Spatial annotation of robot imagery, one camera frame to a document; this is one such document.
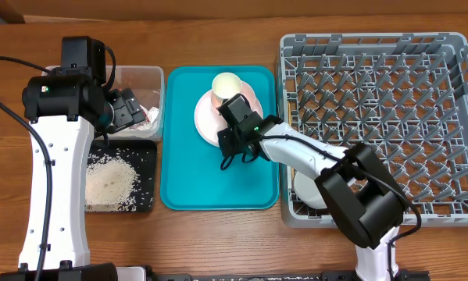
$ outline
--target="black cable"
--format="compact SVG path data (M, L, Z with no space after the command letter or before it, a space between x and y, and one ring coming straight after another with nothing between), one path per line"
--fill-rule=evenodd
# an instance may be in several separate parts
M45 142L41 139L38 132L34 130L34 128L29 125L29 123L23 120L20 116L18 116L15 112L9 109L6 105L3 105L0 102L0 109L6 112L9 116L15 119L20 125L22 125L25 129L29 131L32 137L37 141L43 156L45 157L45 167L46 167L46 205L45 205L45 220L43 222L43 233L41 237L41 250L39 252L39 260L38 260L38 269L36 271L35 281L39 281L39 276L43 270L43 266L45 264L45 255L46 251L48 250L48 230L49 230L49 218L51 215L52 210L52 162L49 158L48 149L46 148Z
M33 63L30 63L30 62L23 61L21 59L14 59L14 58L10 58L10 57L7 57L7 56L0 55L0 60L7 61L7 62L16 62L16 63L19 63L21 65L29 66L29 67L38 69L40 71L46 72L47 74L51 73L51 70L49 70L49 69L46 69L46 68L44 68L42 66L35 65Z
M112 86L114 85L114 80L116 79L116 56L114 55L114 51L109 46L106 45L105 50L107 50L107 52L110 55L110 58L112 59L112 71L110 72L109 81L107 81L107 83L105 83L105 85L103 85L102 87L103 90L106 93L108 93L110 89L112 89Z
M293 141L297 141L299 143L302 143L304 145L306 145L307 147L309 148L312 148L313 150L317 151L318 153L322 154L324 157L326 158L329 158L331 160L334 160L336 162L339 162L341 161L341 159L339 157L336 157L336 156L333 156L331 155L330 153L328 153L327 151L324 151L318 147L316 147L315 145L309 143L308 141L306 140L302 140L298 137L294 137L294 136L291 136L291 135L285 135L285 136L264 136L264 137L261 137L261 139L259 141L263 141L263 140L272 140L272 139L283 139L283 140L293 140ZM376 181L377 183L380 183L381 185L383 185L384 187L388 188L393 194L395 194L395 196L400 200L402 201L404 204L408 205L414 212L414 215L416 216L416 225L412 228L412 229L409 229L403 233L400 233L394 237L392 237L388 242L387 242L387 245L388 245L388 273L390 274L390 280L395 280L394 279L394 276L393 276L393 270L392 270L392 264L391 264L391 249L395 246L394 245L394 242L403 238L403 237L407 237L413 233L415 233L416 231L418 231L420 228L421 228L421 214L420 214L420 211L418 211L418 209L416 208L416 206L410 201L410 200L407 200L407 198L405 198L405 196L401 195L398 191L395 190L395 188L391 187L389 184L385 183L383 180L380 180L378 178L376 178L375 176L371 175L370 173L368 173L367 171L361 169L360 167L356 166L356 165L350 165L355 171L359 172L359 173L362 173L364 176Z

